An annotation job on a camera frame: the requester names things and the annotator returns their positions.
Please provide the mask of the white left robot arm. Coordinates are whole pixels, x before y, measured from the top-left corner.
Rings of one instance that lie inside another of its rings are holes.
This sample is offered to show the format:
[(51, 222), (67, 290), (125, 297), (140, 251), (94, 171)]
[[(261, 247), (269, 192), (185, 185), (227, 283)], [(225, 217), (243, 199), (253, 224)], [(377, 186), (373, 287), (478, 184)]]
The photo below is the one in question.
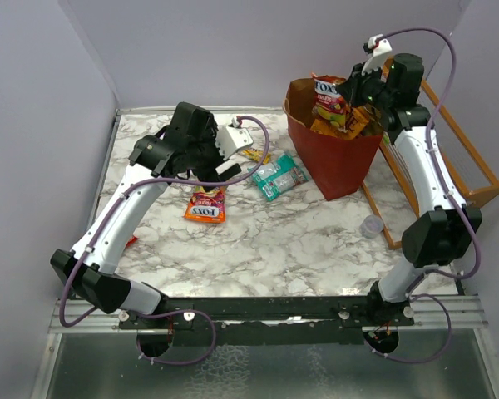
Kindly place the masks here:
[(222, 173), (218, 167), (252, 144), (238, 121), (218, 126), (210, 111), (179, 103), (168, 125), (134, 144), (120, 184), (89, 230), (70, 250), (59, 249), (51, 257), (66, 290), (105, 313), (132, 311), (147, 327), (161, 326), (167, 316), (161, 292), (116, 274), (123, 251), (177, 175), (190, 172), (213, 185), (227, 181), (239, 174), (240, 167), (233, 165)]

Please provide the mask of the small red snack packet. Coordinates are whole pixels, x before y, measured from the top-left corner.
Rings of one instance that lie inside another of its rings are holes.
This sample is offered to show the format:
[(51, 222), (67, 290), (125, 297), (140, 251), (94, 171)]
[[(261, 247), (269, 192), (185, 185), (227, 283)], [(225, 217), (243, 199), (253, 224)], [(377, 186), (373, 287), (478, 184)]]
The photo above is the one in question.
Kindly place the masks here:
[(126, 247), (130, 247), (131, 245), (133, 245), (136, 241), (138, 240), (138, 238), (135, 236), (135, 235), (132, 235), (130, 237), (130, 239), (127, 241), (126, 243)]

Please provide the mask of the orange Fox's fruits candy bag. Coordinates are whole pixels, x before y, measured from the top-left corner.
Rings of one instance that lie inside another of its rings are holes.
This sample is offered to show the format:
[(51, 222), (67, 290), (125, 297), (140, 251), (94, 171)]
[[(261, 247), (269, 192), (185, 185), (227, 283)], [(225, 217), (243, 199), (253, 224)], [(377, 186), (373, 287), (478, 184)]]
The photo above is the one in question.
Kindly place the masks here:
[(314, 107), (321, 106), (335, 113), (344, 113), (343, 109), (349, 108), (345, 98), (338, 91), (338, 88), (345, 82), (344, 78), (328, 75), (316, 76), (315, 74), (312, 78), (314, 80)]

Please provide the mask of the gold kettle chips bag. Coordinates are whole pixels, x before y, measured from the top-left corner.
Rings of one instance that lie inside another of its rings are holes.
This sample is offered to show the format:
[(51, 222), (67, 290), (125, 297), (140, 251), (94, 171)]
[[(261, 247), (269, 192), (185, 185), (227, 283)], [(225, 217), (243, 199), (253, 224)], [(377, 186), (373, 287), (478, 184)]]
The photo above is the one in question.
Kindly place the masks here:
[(380, 123), (380, 111), (371, 105), (359, 107), (358, 110), (368, 119), (368, 124), (363, 128), (363, 136), (383, 135), (384, 129)]

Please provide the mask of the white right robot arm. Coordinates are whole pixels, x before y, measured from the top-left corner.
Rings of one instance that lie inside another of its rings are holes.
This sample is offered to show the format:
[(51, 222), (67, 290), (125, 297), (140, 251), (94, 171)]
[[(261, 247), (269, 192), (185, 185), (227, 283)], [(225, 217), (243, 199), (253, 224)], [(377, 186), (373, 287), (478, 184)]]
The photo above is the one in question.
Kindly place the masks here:
[(403, 257), (373, 289), (377, 298), (365, 305), (367, 319), (384, 325), (430, 273), (461, 258), (476, 232), (482, 213), (455, 187), (437, 144), (431, 113), (418, 102), (424, 68), (422, 58), (394, 56), (388, 73), (359, 63), (345, 82), (343, 96), (352, 107), (371, 106), (404, 161), (416, 194), (419, 217), (401, 238)]

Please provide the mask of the yellow Kettle honey dijon bag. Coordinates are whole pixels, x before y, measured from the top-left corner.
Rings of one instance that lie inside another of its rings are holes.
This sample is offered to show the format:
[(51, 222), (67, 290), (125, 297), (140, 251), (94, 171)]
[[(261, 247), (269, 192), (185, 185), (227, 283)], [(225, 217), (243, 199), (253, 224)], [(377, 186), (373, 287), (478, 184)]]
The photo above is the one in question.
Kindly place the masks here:
[(310, 130), (320, 135), (341, 140), (353, 140), (370, 122), (369, 118), (356, 108), (343, 109), (344, 113), (335, 113), (321, 106), (313, 108), (314, 121)]

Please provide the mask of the teal Fox's mint candy bag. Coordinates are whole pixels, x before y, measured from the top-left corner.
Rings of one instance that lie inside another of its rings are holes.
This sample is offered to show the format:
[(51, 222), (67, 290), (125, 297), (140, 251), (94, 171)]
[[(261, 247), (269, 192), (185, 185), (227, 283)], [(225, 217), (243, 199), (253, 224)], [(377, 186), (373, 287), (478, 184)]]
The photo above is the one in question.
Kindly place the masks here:
[(248, 168), (251, 178), (268, 201), (273, 201), (296, 186), (309, 181), (289, 152), (259, 168)]

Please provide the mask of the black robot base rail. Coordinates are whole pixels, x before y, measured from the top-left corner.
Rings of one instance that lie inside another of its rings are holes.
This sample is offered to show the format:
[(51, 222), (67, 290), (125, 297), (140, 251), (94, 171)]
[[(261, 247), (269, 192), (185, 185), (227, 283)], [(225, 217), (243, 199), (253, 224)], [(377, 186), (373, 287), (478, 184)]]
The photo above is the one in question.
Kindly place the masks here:
[(168, 298), (161, 318), (130, 314), (119, 323), (150, 342), (270, 346), (360, 344), (364, 328), (413, 325), (407, 302), (366, 296)]

